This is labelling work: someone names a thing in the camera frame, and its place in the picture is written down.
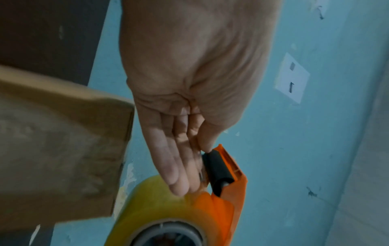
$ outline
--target light blue surface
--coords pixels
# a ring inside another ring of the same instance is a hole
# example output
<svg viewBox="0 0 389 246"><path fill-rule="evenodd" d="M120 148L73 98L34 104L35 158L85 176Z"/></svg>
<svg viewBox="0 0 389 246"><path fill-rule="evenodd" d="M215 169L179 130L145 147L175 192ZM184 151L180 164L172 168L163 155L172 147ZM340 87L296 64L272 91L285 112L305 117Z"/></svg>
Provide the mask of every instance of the light blue surface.
<svg viewBox="0 0 389 246"><path fill-rule="evenodd" d="M309 8L309 0L285 0L263 82L218 141L249 180L233 245L324 244L387 59L388 1L333 0L324 20ZM118 51L120 13L112 0L89 86L131 98ZM300 105L274 89L286 52L311 74ZM156 173L137 119L130 162L135 183ZM307 186L327 203L308 197ZM51 245L102 246L112 225L111 218L59 224Z"/></svg>

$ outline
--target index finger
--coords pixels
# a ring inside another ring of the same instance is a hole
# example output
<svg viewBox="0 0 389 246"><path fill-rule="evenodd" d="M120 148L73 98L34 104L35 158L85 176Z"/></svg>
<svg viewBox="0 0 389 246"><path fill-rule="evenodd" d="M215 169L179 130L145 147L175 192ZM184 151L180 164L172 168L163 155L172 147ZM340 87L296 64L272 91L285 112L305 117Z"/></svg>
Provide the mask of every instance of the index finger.
<svg viewBox="0 0 389 246"><path fill-rule="evenodd" d="M135 101L139 122L151 158L162 179L172 185L178 180L178 167L169 149L166 135L162 128L161 114Z"/></svg>

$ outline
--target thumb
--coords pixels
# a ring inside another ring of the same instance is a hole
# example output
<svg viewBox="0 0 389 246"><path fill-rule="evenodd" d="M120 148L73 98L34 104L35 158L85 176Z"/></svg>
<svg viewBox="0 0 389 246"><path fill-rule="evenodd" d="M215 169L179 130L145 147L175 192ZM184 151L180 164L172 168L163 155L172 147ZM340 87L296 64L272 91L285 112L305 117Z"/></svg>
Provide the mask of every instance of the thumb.
<svg viewBox="0 0 389 246"><path fill-rule="evenodd" d="M216 140L224 130L225 128L214 125L205 120L201 124L199 132L197 133L197 141L200 149L205 153L211 152Z"/></svg>

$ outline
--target clear packing tape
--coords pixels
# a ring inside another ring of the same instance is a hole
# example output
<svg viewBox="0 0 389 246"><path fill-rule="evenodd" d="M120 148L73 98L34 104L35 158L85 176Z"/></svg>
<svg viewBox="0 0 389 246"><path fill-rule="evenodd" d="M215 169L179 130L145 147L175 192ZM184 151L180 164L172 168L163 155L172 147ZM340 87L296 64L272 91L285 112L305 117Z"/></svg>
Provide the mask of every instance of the clear packing tape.
<svg viewBox="0 0 389 246"><path fill-rule="evenodd" d="M203 155L203 162L209 181L184 197L174 196L158 175L138 184L105 246L135 246L147 228L168 222L195 228L202 246L229 245L243 208L247 178L221 145ZM212 194L206 191L208 182Z"/></svg>

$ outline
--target tape roll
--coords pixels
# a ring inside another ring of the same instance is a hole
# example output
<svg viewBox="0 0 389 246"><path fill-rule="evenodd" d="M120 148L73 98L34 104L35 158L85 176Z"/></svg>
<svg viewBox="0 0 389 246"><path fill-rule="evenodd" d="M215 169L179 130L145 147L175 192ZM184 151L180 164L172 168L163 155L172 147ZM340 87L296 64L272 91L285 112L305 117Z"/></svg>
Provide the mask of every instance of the tape roll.
<svg viewBox="0 0 389 246"><path fill-rule="evenodd" d="M182 224L176 229L178 233L188 233L185 235L188 237L197 233L202 246L223 246L229 236L223 227L229 229L232 217L220 216L220 208L234 209L232 204L205 189L184 197L174 196L160 176L153 176L134 188L105 246L133 246L146 231L155 235L151 228L158 228L157 225L162 228L164 224L171 228Z"/></svg>

